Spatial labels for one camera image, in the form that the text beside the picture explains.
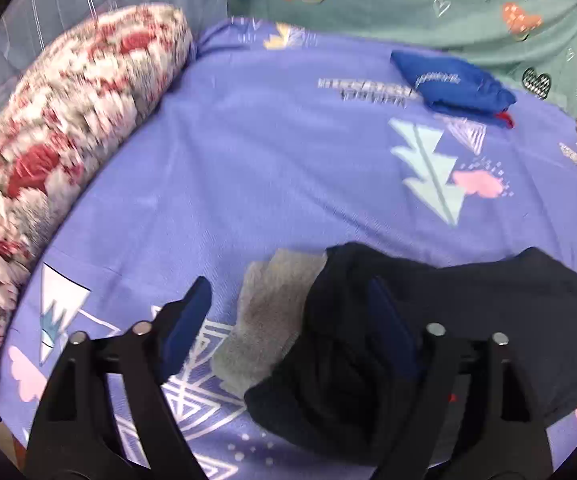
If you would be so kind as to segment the folded blue garment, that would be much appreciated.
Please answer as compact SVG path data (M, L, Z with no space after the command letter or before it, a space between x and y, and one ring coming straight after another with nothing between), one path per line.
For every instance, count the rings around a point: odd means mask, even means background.
M390 58L434 112L506 129L514 127L509 108L516 103L515 94L485 70L450 55L392 51Z

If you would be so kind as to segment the teal heart print blanket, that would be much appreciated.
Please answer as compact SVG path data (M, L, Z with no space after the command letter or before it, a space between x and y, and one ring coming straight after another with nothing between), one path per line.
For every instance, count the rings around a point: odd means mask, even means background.
M577 0L229 0L229 11L449 52L577 118Z

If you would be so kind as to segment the red floral bolster pillow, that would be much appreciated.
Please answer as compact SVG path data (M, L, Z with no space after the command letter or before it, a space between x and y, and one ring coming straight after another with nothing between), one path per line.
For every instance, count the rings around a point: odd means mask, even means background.
M0 353L34 264L191 44L179 8L126 6L63 32L20 78L0 111Z

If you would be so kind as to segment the black pants grey waistband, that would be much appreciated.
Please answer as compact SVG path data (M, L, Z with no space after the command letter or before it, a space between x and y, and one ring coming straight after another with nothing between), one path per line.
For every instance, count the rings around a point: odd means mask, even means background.
M577 408L577 274L535 248L448 268L359 243L281 249L248 267L211 368L262 428L374 466L413 403L431 323L459 338L508 336L548 424Z

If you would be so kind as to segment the purple printed bed sheet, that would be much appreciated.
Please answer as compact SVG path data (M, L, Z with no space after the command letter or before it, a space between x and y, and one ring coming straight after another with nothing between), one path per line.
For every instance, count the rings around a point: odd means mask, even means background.
M513 128L461 126L391 54L253 18L207 32L34 269L0 362L0 416L19 442L72 333L121 334L201 275L212 306L164 393L207 476L366 479L262 430L212 373L249 263L360 242L434 266L536 247L577 272L573 118L518 92Z

